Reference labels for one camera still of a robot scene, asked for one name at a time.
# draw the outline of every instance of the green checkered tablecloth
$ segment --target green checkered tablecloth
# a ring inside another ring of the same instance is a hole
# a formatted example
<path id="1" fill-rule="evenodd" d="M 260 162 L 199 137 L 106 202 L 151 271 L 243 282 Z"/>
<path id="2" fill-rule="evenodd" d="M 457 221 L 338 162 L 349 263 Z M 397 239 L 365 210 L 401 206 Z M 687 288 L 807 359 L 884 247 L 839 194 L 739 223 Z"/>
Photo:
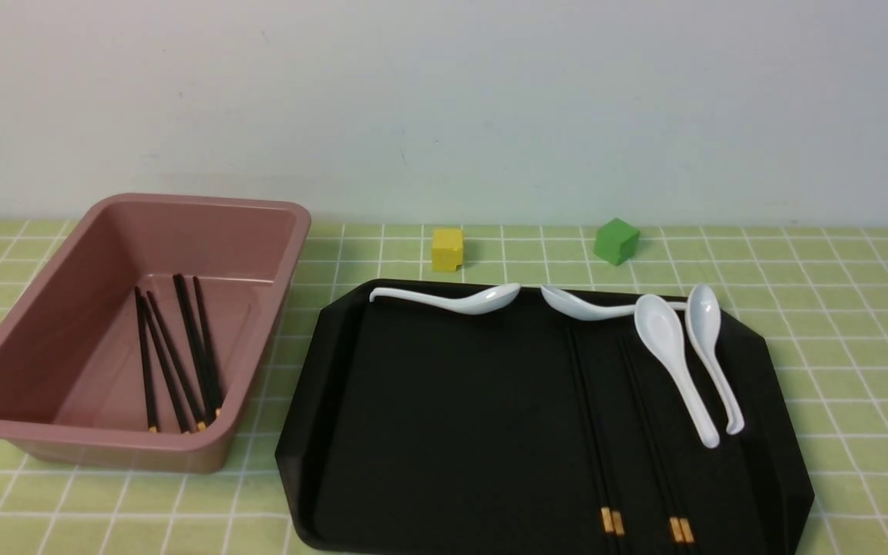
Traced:
<path id="1" fill-rule="evenodd" d="M 72 221 L 0 220 L 0 321 Z M 371 278 L 687 294 L 708 282 L 768 340 L 817 501 L 800 553 L 888 553 L 888 229 L 645 227 L 621 267 L 594 228 L 465 226 L 431 271 L 434 225 L 315 224 L 225 470 L 70 467 L 0 442 L 0 553 L 313 553 L 272 451 L 318 310 Z"/>

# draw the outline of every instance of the pink plastic bin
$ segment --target pink plastic bin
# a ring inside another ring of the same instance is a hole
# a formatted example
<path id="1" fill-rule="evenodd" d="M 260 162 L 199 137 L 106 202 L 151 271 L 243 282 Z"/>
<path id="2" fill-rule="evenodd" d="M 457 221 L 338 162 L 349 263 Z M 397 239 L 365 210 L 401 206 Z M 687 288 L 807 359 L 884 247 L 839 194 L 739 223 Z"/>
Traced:
<path id="1" fill-rule="evenodd" d="M 292 203 L 120 194 L 96 204 L 0 324 L 0 439 L 64 463 L 219 470 L 309 228 Z M 165 432 L 148 431 L 133 297 L 134 285 L 156 295 L 195 383 L 176 273 L 201 278 L 225 390 L 218 420 L 189 435 L 177 432 L 155 355 Z"/>

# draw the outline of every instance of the ceramic spoon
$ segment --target ceramic spoon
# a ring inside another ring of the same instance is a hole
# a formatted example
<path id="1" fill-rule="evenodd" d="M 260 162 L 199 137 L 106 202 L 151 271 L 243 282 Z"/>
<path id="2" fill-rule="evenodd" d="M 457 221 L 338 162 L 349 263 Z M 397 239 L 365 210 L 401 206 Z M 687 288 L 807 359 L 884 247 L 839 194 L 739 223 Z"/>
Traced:
<path id="1" fill-rule="evenodd" d="M 397 288 L 374 288 L 369 294 L 369 302 L 376 298 L 401 298 L 420 304 L 436 306 L 459 314 L 478 316 L 486 312 L 493 312 L 507 306 L 516 295 L 519 294 L 519 284 L 497 285 L 487 288 L 478 294 L 466 296 L 466 298 L 440 298 L 436 295 L 417 294 L 415 291 Z"/>
<path id="2" fill-rule="evenodd" d="M 722 329 L 721 322 L 722 313 L 718 308 L 715 292 L 705 284 L 695 285 L 688 296 L 688 311 L 684 313 L 684 323 L 688 328 L 688 336 L 691 337 L 691 347 L 698 353 L 701 362 L 705 363 L 705 369 L 715 382 L 722 404 L 725 404 L 725 414 L 728 415 L 725 431 L 735 435 L 742 432 L 746 421 L 735 393 L 718 364 L 718 356 L 715 355 L 718 331 Z"/>
<path id="3" fill-rule="evenodd" d="M 571 316 L 575 320 L 583 320 L 585 322 L 593 322 L 595 320 L 607 320 L 609 318 L 620 318 L 621 316 L 631 316 L 635 314 L 635 305 L 624 306 L 598 306 L 591 304 L 586 300 L 581 300 L 575 295 L 568 294 L 563 289 L 553 287 L 553 285 L 540 285 L 540 294 L 543 299 L 557 312 Z M 687 308 L 687 303 L 671 302 L 669 305 L 677 310 Z"/>
<path id="4" fill-rule="evenodd" d="M 684 329 L 677 312 L 656 295 L 641 296 L 635 302 L 635 329 L 642 343 L 663 363 L 677 384 L 701 443 L 714 449 L 718 446 L 718 430 L 698 394 L 698 388 L 691 381 L 691 373 L 684 360 Z"/>

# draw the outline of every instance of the white wall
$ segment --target white wall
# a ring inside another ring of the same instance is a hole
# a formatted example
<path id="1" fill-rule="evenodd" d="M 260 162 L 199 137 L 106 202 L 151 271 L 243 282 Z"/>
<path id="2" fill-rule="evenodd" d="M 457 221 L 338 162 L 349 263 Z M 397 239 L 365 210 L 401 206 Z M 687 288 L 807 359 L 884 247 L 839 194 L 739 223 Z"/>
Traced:
<path id="1" fill-rule="evenodd" d="M 888 224 L 888 2 L 0 2 L 0 214 Z"/>

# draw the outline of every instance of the green block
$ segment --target green block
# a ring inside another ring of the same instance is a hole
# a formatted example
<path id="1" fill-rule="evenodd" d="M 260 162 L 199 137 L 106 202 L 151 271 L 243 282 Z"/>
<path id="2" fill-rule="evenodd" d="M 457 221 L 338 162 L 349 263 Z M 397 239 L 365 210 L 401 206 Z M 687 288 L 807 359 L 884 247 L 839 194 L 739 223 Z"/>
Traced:
<path id="1" fill-rule="evenodd" d="M 635 254 L 639 230 L 619 218 L 599 229 L 595 236 L 595 256 L 614 266 L 626 262 Z"/>

